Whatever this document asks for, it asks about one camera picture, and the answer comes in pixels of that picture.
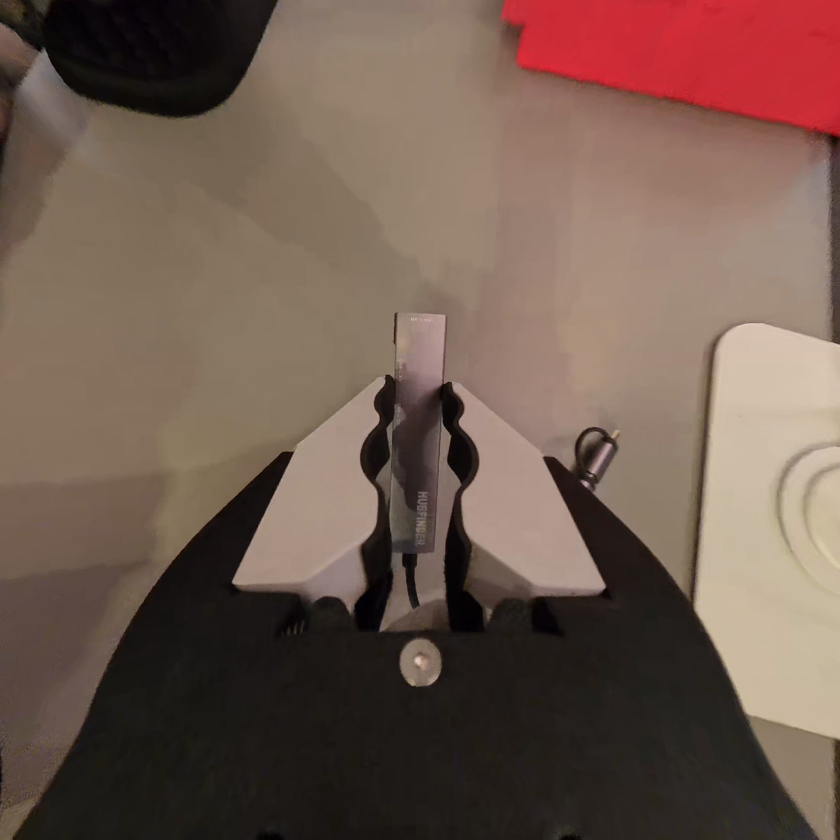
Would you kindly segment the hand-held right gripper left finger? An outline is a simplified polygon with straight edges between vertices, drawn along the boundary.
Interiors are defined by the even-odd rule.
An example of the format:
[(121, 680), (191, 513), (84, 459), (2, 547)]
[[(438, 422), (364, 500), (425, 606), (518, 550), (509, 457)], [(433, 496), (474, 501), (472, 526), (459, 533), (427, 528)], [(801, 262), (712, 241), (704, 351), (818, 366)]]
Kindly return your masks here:
[(388, 504), (395, 382), (379, 377), (295, 447), (234, 586), (307, 604), (339, 600), (357, 624), (382, 624), (393, 585)]

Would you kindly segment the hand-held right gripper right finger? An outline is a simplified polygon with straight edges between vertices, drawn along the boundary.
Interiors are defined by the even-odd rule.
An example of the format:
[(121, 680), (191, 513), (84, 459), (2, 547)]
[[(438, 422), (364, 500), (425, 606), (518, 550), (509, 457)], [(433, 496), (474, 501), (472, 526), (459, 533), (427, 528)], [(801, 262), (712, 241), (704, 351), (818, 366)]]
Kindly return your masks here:
[(461, 384), (447, 384), (451, 621), (506, 600), (601, 595), (606, 584), (541, 452)]

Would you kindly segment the small dark grey usb hub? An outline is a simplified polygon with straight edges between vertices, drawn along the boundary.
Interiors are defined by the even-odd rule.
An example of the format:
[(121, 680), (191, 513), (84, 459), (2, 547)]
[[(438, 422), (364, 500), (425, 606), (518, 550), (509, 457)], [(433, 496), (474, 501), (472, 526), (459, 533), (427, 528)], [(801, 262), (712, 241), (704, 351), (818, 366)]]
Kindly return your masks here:
[(447, 429), (447, 320), (395, 315), (395, 414), (392, 428), (391, 531), (402, 555), (406, 594), (419, 607), (417, 561), (435, 547), (440, 438)]

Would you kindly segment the red plastic bin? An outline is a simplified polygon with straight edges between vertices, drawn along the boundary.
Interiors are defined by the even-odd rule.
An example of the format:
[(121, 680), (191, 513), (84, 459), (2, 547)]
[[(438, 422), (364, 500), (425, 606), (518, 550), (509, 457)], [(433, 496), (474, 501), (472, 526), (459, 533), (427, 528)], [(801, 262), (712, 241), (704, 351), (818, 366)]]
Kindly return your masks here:
[(838, 1), (506, 1), (518, 65), (839, 134)]

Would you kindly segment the dark cloth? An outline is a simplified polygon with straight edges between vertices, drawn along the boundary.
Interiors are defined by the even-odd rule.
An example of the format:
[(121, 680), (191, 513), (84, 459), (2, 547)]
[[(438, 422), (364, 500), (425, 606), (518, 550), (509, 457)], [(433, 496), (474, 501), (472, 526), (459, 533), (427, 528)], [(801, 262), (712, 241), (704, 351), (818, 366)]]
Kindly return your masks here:
[(195, 117), (244, 79), (277, 1), (55, 1), (44, 49), (91, 101), (166, 118)]

